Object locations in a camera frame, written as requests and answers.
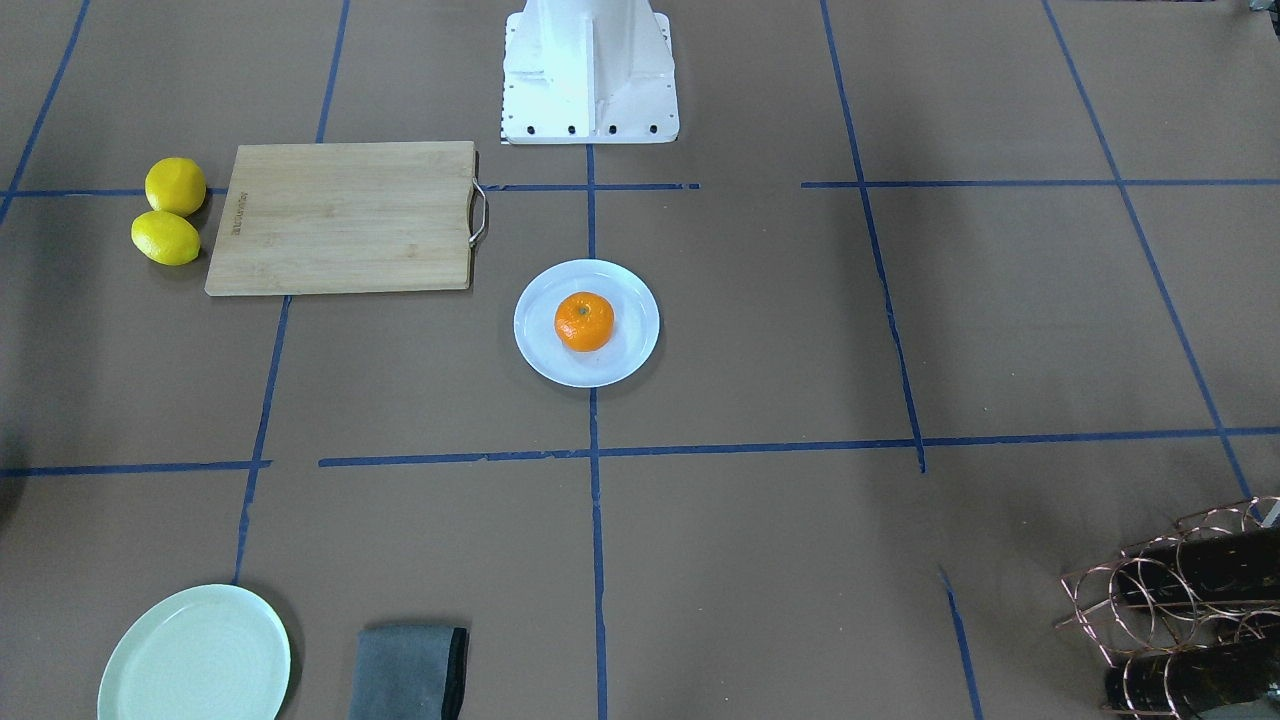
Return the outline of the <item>light green plate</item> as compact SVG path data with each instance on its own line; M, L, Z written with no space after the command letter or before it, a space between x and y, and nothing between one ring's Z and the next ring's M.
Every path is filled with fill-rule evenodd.
M292 651L276 611L251 591L206 584L142 614L99 685L100 719L274 719Z

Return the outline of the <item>bamboo cutting board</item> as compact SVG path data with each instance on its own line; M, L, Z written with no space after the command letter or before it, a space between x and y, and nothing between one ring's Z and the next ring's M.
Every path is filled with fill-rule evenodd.
M471 141L237 149L212 297L463 291L486 231Z

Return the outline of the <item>yellow lemon outer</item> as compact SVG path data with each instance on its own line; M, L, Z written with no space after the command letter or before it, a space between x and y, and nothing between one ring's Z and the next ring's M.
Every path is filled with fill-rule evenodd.
M201 250L200 233L186 218L151 210L131 223L133 245L150 260L165 266L192 263Z

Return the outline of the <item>grey folded cloth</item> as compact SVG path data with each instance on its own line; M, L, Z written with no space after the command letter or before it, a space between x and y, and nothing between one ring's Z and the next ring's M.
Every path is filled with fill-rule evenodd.
M457 719L465 702L470 632L390 624L357 635L348 719Z

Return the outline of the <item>orange fruit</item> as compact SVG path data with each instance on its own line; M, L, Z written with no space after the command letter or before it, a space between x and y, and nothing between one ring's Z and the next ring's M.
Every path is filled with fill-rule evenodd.
M612 302L593 292L575 292L556 307L553 329L561 343L577 354L595 352L607 346L614 333Z

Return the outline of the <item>dark wine bottle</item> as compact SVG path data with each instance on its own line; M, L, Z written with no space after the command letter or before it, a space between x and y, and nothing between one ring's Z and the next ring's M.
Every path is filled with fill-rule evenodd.
M1107 670L1108 705L1140 711L1196 716L1230 705L1247 705L1277 691L1276 639L1153 653Z
M1124 562L1115 593L1130 606L1216 603L1254 607L1279 600L1279 529L1184 539Z

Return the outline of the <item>light blue plate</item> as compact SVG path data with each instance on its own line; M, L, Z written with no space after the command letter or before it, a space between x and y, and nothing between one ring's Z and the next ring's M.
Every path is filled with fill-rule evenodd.
M536 275L515 306L513 334L525 361L549 380L599 388L628 378L660 334L654 293L631 270L577 259Z

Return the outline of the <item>yellow lemon near board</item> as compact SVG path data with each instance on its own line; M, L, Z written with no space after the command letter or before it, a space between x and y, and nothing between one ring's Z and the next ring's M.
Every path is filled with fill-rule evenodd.
M164 158L143 178L143 195L154 211L189 217L201 209L207 193L204 169L192 158Z

